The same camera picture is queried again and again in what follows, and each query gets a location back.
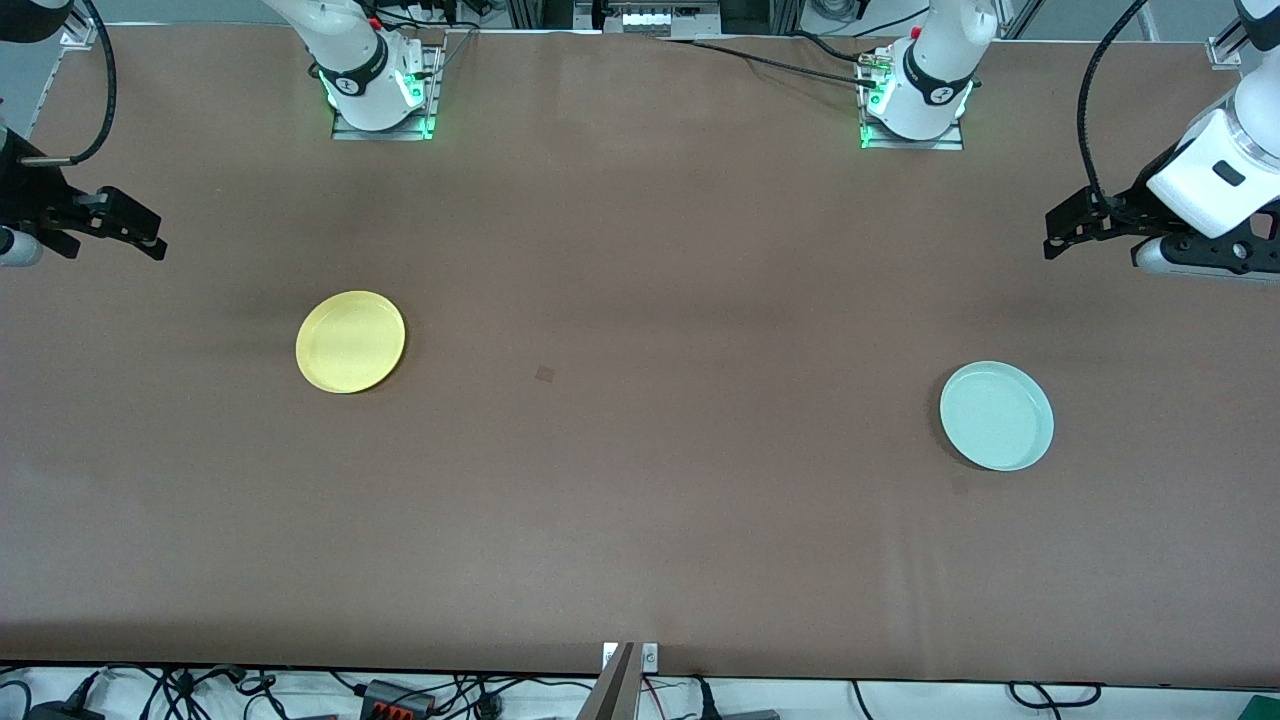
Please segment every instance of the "metal bracket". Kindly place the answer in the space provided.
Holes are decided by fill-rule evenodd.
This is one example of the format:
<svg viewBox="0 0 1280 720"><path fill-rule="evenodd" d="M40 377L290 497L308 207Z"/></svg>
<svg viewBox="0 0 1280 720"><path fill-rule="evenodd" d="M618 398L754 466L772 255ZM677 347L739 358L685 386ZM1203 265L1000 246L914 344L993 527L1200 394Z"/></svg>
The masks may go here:
<svg viewBox="0 0 1280 720"><path fill-rule="evenodd" d="M435 117L440 111L440 83L444 79L444 49L448 45L448 36L443 45L428 45L422 47L421 65L411 64L410 72L421 76L422 79L406 82L406 92L421 94L426 100L420 108L404 117L403 120L384 131L362 131L352 127L337 111L333 114L334 140L431 140L435 137Z"/></svg>
<svg viewBox="0 0 1280 720"><path fill-rule="evenodd" d="M1204 49L1215 70L1239 70L1240 50L1251 45L1249 33L1244 31L1244 24L1236 18L1217 35L1210 37Z"/></svg>
<svg viewBox="0 0 1280 720"><path fill-rule="evenodd" d="M97 28L84 19L79 10L73 9L63 23L63 35L58 38L58 44L67 50L88 50L93 46L95 40L97 40Z"/></svg>
<svg viewBox="0 0 1280 720"><path fill-rule="evenodd" d="M613 659L613 653L617 651L618 643L604 643L600 667L608 667L609 660ZM645 675L655 675L658 673L658 643L641 643L640 659L643 661L640 671Z"/></svg>

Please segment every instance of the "black cable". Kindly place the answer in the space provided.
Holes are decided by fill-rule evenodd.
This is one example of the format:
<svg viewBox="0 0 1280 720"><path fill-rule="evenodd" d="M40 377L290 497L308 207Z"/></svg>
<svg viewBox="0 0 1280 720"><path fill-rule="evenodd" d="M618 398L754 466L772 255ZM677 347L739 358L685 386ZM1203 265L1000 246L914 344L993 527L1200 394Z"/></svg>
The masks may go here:
<svg viewBox="0 0 1280 720"><path fill-rule="evenodd" d="M1075 105L1075 133L1076 140L1080 143L1080 159L1084 160L1084 174L1089 178L1089 192L1093 193L1098 208L1110 215L1120 217L1133 222L1132 218L1123 215L1116 211L1116 208L1111 205L1111 200L1107 199L1106 193L1102 192L1102 183L1098 182L1098 169L1093 165L1093 151L1089 150L1089 131L1087 127L1087 119L1089 113L1089 90L1093 87L1093 76L1098 72L1098 64L1102 63L1102 56L1106 55L1107 49L1115 42L1116 37L1124 31L1129 20L1142 10L1142 6L1147 4L1147 0L1134 0L1129 9L1120 15L1116 24L1111 26L1098 46L1093 50L1093 56L1089 58L1089 64L1084 68L1084 79L1080 81L1080 97Z"/></svg>
<svg viewBox="0 0 1280 720"><path fill-rule="evenodd" d="M151 694L147 696L147 701L142 705L142 712L138 714L138 720L150 720L151 717L151 703L155 701L156 696L160 694L160 688L164 687L164 678L156 680L156 684L151 688Z"/></svg>
<svg viewBox="0 0 1280 720"><path fill-rule="evenodd" d="M920 17L924 13L928 13L928 12L929 12L928 8L925 8L923 10L916 10L916 12L911 13L910 15L908 15L905 18L899 18L899 19L891 22L891 23L884 23L882 26L876 26L872 29L864 29L863 32L859 32L856 35L850 35L849 37L867 37L868 35L870 35L873 32L879 32L879 31L882 31L882 29L884 29L887 27L893 27L893 26L896 26L899 23L905 23L906 20L914 20L915 18L918 18L918 17Z"/></svg>
<svg viewBox="0 0 1280 720"><path fill-rule="evenodd" d="M348 689L348 691L351 691L351 692L356 692L356 684L355 684L355 683L348 683L347 680L343 680L343 679L342 679L342 675L339 675L339 674L334 673L333 670L329 670L329 675L330 675L330 676L332 676L332 678L333 678L334 680L338 680L338 684L340 684L342 687L347 688L347 689Z"/></svg>
<svg viewBox="0 0 1280 720"><path fill-rule="evenodd" d="M525 678L525 680L527 680L527 682L530 682L530 683L534 683L534 684L536 684L536 685L547 685L547 687L556 687L556 685L573 685L573 687L576 687L576 688L582 688L582 689L585 689L585 691L594 691L594 689L595 689L595 685L589 685L589 684L586 684L586 683L579 683L577 680L543 680L543 679L539 679L539 678ZM675 687L676 687L676 685L662 685L662 687L660 687L660 688L658 688L658 689L663 689L663 688L675 688Z"/></svg>
<svg viewBox="0 0 1280 720"><path fill-rule="evenodd" d="M248 698L248 702L244 703L244 714L241 716L242 720L248 720L248 711L250 711L250 708L253 706L255 702L257 702L260 700L266 700L266 696L256 694L256 696Z"/></svg>
<svg viewBox="0 0 1280 720"><path fill-rule="evenodd" d="M750 60L753 63L760 63L764 65L773 65L774 68L782 68L783 70L790 70L792 73L800 73L804 76L818 77L823 79L833 79L838 82L847 82L850 85L856 85L859 87L876 87L876 83L870 79L854 78L847 76L837 76L833 73L824 73L822 70L813 70L809 68L801 68L800 65L791 65L787 63L781 63L778 60L772 60L769 58L762 58L759 55L751 55L750 53L742 53L741 50L733 50L731 47L724 47L722 45L704 45L696 41L689 40L675 40L672 42L680 42L681 45L692 45L694 47L704 47L707 50L714 50L717 53L724 53L726 55L733 55L735 58L742 58L744 60Z"/></svg>
<svg viewBox="0 0 1280 720"><path fill-rule="evenodd" d="M849 680L854 685L854 697L858 700L858 710L863 711L863 717L867 720L876 720L872 717L872 711L867 710L867 701L863 700L863 688L858 687L858 680Z"/></svg>
<svg viewBox="0 0 1280 720"><path fill-rule="evenodd" d="M694 678L703 691L703 720L721 720L719 710L716 707L716 694L705 678Z"/></svg>
<svg viewBox="0 0 1280 720"><path fill-rule="evenodd" d="M476 705L479 705L481 701L484 701L486 698L498 697L499 694L507 692L512 687L518 685L520 683L524 683L524 682L525 682L525 679L521 678L518 680L512 680L512 682L507 683L506 685L499 687L498 689L489 691L488 693L481 693L480 697L476 698L475 702L467 703L462 710L454 710L449 715L445 715L443 717L443 720L453 720L454 717L460 717L462 715L466 715L466 714L471 712L471 708L475 707Z"/></svg>
<svg viewBox="0 0 1280 720"><path fill-rule="evenodd" d="M389 712L390 712L390 707L392 707L392 706L394 706L394 705L399 705L401 702L403 702L403 701L406 701L406 700L408 700L408 698L411 698L411 697L419 697L419 696L425 696L426 693L433 693L433 692L435 692L435 691L440 691L440 689L444 689L444 688L447 688L447 687L449 687L449 685L453 685L454 688L458 688L460 685L458 685L458 680L457 680L457 678L454 678L453 680L451 680L451 682L448 682L448 683L444 683L444 684L440 684L440 685L433 685L433 687L430 687L430 688L419 688L419 689L416 689L416 691L410 691L410 692L407 692L407 693L404 693L404 694L402 694L402 696L397 697L396 700L393 700L393 701L388 702L388 703L387 703L387 708L385 708L385 710L383 711L383 714L381 714L381 715L387 715L387 714L389 714ZM453 696L453 700L451 701L451 705L449 705L449 707L452 707L452 703L453 703L453 702L457 702L457 694L454 694L454 696ZM370 720L375 720L375 719L376 719L376 717L379 717L379 716L380 716L380 715L375 714L375 715L374 715L372 717L370 717Z"/></svg>
<svg viewBox="0 0 1280 720"><path fill-rule="evenodd" d="M454 675L453 697L451 697L448 702L433 707L431 715L444 715L445 712L453 710L453 706L457 705L460 700L463 701L463 705L466 705L467 693L480 687L483 682L484 680L477 676L475 680L471 682L471 687L467 687L466 675Z"/></svg>
<svg viewBox="0 0 1280 720"><path fill-rule="evenodd" d="M93 27L97 29L99 37L102 38L102 55L106 56L106 111L102 115L102 126L97 131L97 137L93 138L93 142L83 152L70 156L68 163L70 165L79 165L92 158L102 147L102 143L106 142L106 136L111 132L111 123L115 122L115 51L111 50L111 38L106 35L106 23L102 22L102 15L97 14L93 0L81 1L84 3L84 9L88 10L88 17L93 20Z"/></svg>
<svg viewBox="0 0 1280 720"><path fill-rule="evenodd" d="M1009 685L1009 694L1014 698L1014 702L1029 710L1036 710L1036 711L1050 710L1053 712L1055 720L1062 720L1062 712L1061 712L1062 710L1078 710L1080 707L1088 707L1102 700L1102 685L1097 684L1080 685L1092 689L1093 694L1085 697L1084 700L1075 700L1075 701L1055 700L1053 696L1051 696L1048 691L1044 689L1044 685L1039 683L1033 683L1028 680L1014 680L1006 684ZM1036 692L1041 694L1041 697L1044 698L1044 702L1032 702L1029 700L1025 700L1023 696L1018 694L1018 685L1030 685L1032 688L1036 689Z"/></svg>
<svg viewBox="0 0 1280 720"><path fill-rule="evenodd" d="M274 694L271 694L270 685L262 688L262 697L266 698L266 703L271 706L271 710L275 711L276 716L279 716L280 720L292 720L289 717L289 714L284 711L284 703L280 702Z"/></svg>
<svg viewBox="0 0 1280 720"><path fill-rule="evenodd" d="M412 27L412 28L468 27L471 29L480 29L480 26L476 24L476 23L472 23L472 22L458 20L458 22L452 22L451 23L451 22L447 22L447 20L416 20L416 19L408 17L408 15L398 15L396 13L392 13L390 10L387 10L385 8L369 8L366 5L365 6L365 12L366 13L367 12L374 13L374 17L376 17L379 19L379 22L381 22L383 17L388 17L388 18L390 18L393 20L397 20L394 23L383 23L383 27L385 27L387 29L399 29L402 27Z"/></svg>
<svg viewBox="0 0 1280 720"><path fill-rule="evenodd" d="M841 53L840 50L836 50L835 47L832 47L831 45L828 45L826 40L818 37L817 35L814 35L812 32L808 32L808 31L804 31L804 29L797 29L797 31L795 31L795 32L792 32L790 35L792 35L795 37L803 37L803 38L813 42L823 53L831 55L832 58L837 58L837 59L844 60L846 63L856 63L858 61L858 55L850 55L849 53Z"/></svg>
<svg viewBox="0 0 1280 720"><path fill-rule="evenodd" d="M22 711L22 719L20 719L20 720L26 720L26 717L28 715L31 715L31 685L28 685L27 683L23 683L22 680L5 680L4 683L0 683L0 689L4 689L4 688L18 688L19 691L22 691L22 694L27 696L27 701L26 701L27 705L24 706L24 708Z"/></svg>

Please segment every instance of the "brown table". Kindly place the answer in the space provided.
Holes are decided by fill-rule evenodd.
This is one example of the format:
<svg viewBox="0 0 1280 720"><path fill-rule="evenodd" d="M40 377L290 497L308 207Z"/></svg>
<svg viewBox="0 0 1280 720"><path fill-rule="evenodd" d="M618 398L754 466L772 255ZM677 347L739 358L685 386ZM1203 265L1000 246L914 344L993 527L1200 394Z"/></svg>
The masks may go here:
<svg viewBox="0 0 1280 720"><path fill-rule="evenodd" d="M172 250L4 273L0 656L1275 683L1277 297L1041 258L1089 46L993 47L968 149L905 152L847 87L646 38L475 38L429 143L329 141L287 28L115 41L68 174ZM1107 187L1233 81L1116 47ZM55 85L74 150L100 56ZM338 397L293 340L351 288L410 343ZM979 359L1053 401L1027 471L941 436Z"/></svg>

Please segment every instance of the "cable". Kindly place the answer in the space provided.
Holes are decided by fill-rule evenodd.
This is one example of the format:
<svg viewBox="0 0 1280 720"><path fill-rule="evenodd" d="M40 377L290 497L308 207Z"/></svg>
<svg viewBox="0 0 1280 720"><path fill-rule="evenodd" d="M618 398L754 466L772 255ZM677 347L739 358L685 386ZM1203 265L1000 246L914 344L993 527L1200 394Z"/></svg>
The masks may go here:
<svg viewBox="0 0 1280 720"><path fill-rule="evenodd" d="M887 27L893 27L893 26L896 26L899 23L905 23L906 20L914 20L915 18L918 18L918 17L920 17L924 13L928 13L928 12L929 12L929 9L924 8L923 10L916 10L916 12L911 13L910 15L906 15L905 18L899 18L899 19L891 22L891 23L884 23L882 26L876 26L872 29L864 29L863 32L859 32L859 33L855 33L855 35L850 35L849 37L867 37L868 35L870 35L873 32L879 32L879 31L882 31L882 29L884 29Z"/></svg>
<svg viewBox="0 0 1280 720"><path fill-rule="evenodd" d="M704 47L707 50L714 50L717 53L724 53L726 55L733 55L735 58L742 58L744 60L750 60L753 63L760 63L764 65L773 65L774 68L782 68L783 70L790 70L792 73L800 73L804 76L818 77L823 79L833 79L837 82L847 82L850 85L856 85L859 87L876 87L876 83L870 79L854 78L847 76L837 76L833 73L824 73L822 70L813 70L809 68L801 68L799 65L791 65L787 63L781 63L778 60L772 60L769 58L762 58L759 55L751 55L750 53L742 53L741 50L733 50L731 47L724 47L722 45L704 45L701 42L690 40L675 40L672 42L678 42L681 45L692 45L694 47Z"/></svg>
<svg viewBox="0 0 1280 720"><path fill-rule="evenodd" d="M26 720L26 717L31 715L31 685L23 683L22 680L5 680L4 683L0 683L0 689L4 688L18 688L22 691L22 694L27 696L27 705L22 711L22 720Z"/></svg>
<svg viewBox="0 0 1280 720"><path fill-rule="evenodd" d="M658 691L654 689L653 683L649 682L649 678L644 679L644 687L649 689L649 697L653 698L653 705L658 708L658 717L660 717L662 720L667 720L667 712L662 708L662 701L658 700Z"/></svg>
<svg viewBox="0 0 1280 720"><path fill-rule="evenodd" d="M856 63L858 61L858 55L850 55L847 53L841 53L840 50L836 50L831 45L827 45L826 40L818 37L817 35L814 35L812 32L797 29L797 31L795 31L795 32L792 32L790 35L792 35L794 37L804 37L805 40L812 41L814 45L817 45L818 47L820 47L823 53L831 55L832 58L837 58L840 60L845 60L846 63Z"/></svg>
<svg viewBox="0 0 1280 720"><path fill-rule="evenodd" d="M854 685L854 697L858 698L858 710L863 711L863 717L867 720L876 720L872 717L872 711L867 710L867 701L863 700L863 689L858 687L858 680L849 680Z"/></svg>
<svg viewBox="0 0 1280 720"><path fill-rule="evenodd" d="M106 33L106 23L102 15L97 14L93 0L81 0L88 10L90 19L93 20L93 29L102 40L102 55L106 58L106 110L102 114L102 124L97 128L97 137L82 152L70 158L26 158L23 164L32 168L65 168L79 165L92 158L106 142L106 136L111 132L111 123L115 122L115 51L111 50L111 37Z"/></svg>
<svg viewBox="0 0 1280 720"><path fill-rule="evenodd" d="M1039 683L1033 683L1033 682L1029 682L1029 680L1012 680L1012 682L1007 683L1007 685L1009 685L1009 694L1012 696L1014 702L1016 702L1018 705L1021 705L1023 707L1027 707L1027 708L1030 708L1030 710L1036 710L1036 711L1039 711L1039 710L1051 710L1053 712L1053 720L1062 720L1062 712L1061 712L1062 710L1073 710L1073 708L1088 707L1088 706L1098 702L1100 700L1102 700L1102 685L1098 685L1098 684L1084 684L1084 685L1080 685L1080 687L1091 688L1093 691L1093 694L1085 697L1084 700L1076 700L1076 701L1053 700L1053 696L1048 694L1048 691L1044 689L1044 685L1042 685ZM1029 700L1023 698L1020 694L1018 694L1018 685L1030 685L1030 687L1036 688L1036 692L1038 692L1041 694L1041 697L1044 698L1044 702L1032 702Z"/></svg>
<svg viewBox="0 0 1280 720"><path fill-rule="evenodd" d="M541 680L541 679L538 679L538 678L525 678L525 679L529 680L530 683L536 684L536 685L548 685L548 687L573 685L576 688L582 688L582 689L585 689L588 692L595 689L595 685L589 685L586 683L579 683L577 680ZM673 688L676 685L666 685L666 687Z"/></svg>
<svg viewBox="0 0 1280 720"><path fill-rule="evenodd" d="M329 675L332 675L334 680L338 680L338 684L340 684L342 687L347 688L351 692L356 692L355 683L348 683L347 680L343 680L342 675L334 673L333 670L329 670Z"/></svg>
<svg viewBox="0 0 1280 720"><path fill-rule="evenodd" d="M457 58L462 53L462 49L467 46L467 41L471 40L471 36L480 35L480 26L477 26L475 23L453 23L453 24L475 26L475 27L472 27L471 29L468 29L467 33L462 36L462 41L458 42L458 46L453 49L453 53L449 53L448 55L444 56L444 61L440 63L440 72L442 73L444 72L444 68L448 68L449 63L452 63L453 59Z"/></svg>
<svg viewBox="0 0 1280 720"><path fill-rule="evenodd" d="M704 678L694 678L703 691L703 720L721 720L719 710L716 707L716 696L710 684Z"/></svg>
<svg viewBox="0 0 1280 720"><path fill-rule="evenodd" d="M460 717L462 715L466 715L466 714L471 712L471 708L475 707L476 705L479 705L483 700L498 697L499 694L504 693L506 691L508 691L512 687L518 685L520 683L524 683L524 682L525 682L525 679L521 678L518 680L512 680L512 682L507 683L506 685L499 687L495 691L489 691L489 692L485 692L485 693L480 693L480 697L476 698L475 702L467 703L462 710L454 710L449 715L445 715L443 717L443 720L453 720L454 717Z"/></svg>
<svg viewBox="0 0 1280 720"><path fill-rule="evenodd" d="M1124 31L1129 20L1142 10L1142 6L1147 4L1147 0L1134 0L1129 9L1120 15L1116 24L1111 26L1098 46L1093 50L1093 56L1089 58L1089 64L1084 68L1084 79L1080 81L1080 97L1075 105L1075 133L1080 142L1080 159L1084 161L1084 174L1089 178L1089 192L1097 199L1098 206L1107 214L1126 219L1133 222L1125 214L1121 214L1111 205L1111 200L1102 192L1102 183L1098 182L1098 169L1093 165L1093 151L1089 150L1089 131L1087 127L1087 119L1089 114L1089 90L1093 87L1093 76L1098 72L1098 64L1102 63L1102 56L1106 55L1107 49L1115 42L1116 37Z"/></svg>

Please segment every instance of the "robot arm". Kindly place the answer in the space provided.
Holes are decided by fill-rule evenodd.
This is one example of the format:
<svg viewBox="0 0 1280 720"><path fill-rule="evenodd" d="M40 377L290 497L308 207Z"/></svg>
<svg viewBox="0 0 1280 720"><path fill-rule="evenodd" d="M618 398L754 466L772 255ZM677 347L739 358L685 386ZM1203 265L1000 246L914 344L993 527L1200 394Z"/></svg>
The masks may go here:
<svg viewBox="0 0 1280 720"><path fill-rule="evenodd" d="M1262 63L1197 117L1133 187L1100 200L1084 188L1046 215L1044 256L1089 240L1147 240L1152 273L1280 282L1280 0L1236 0ZM1267 220L1254 223L1256 218Z"/></svg>
<svg viewBox="0 0 1280 720"><path fill-rule="evenodd" d="M101 36L108 64L108 110L97 138L70 158L47 158L0 124L0 265L33 265L45 249L76 258L81 242L68 231L125 242L154 260L168 247L159 237L160 217L115 187L83 192L61 168L97 151L110 132L115 102L115 60L97 9L84 3ZM0 40L37 42L52 36L72 13L72 0L0 0Z"/></svg>
<svg viewBox="0 0 1280 720"><path fill-rule="evenodd" d="M867 111L909 140L941 136L963 111L998 27L995 0L932 0L919 33L890 47L892 79Z"/></svg>
<svg viewBox="0 0 1280 720"><path fill-rule="evenodd" d="M422 106L422 44L374 29L355 0L262 0L302 37L329 91L352 127L383 131Z"/></svg>

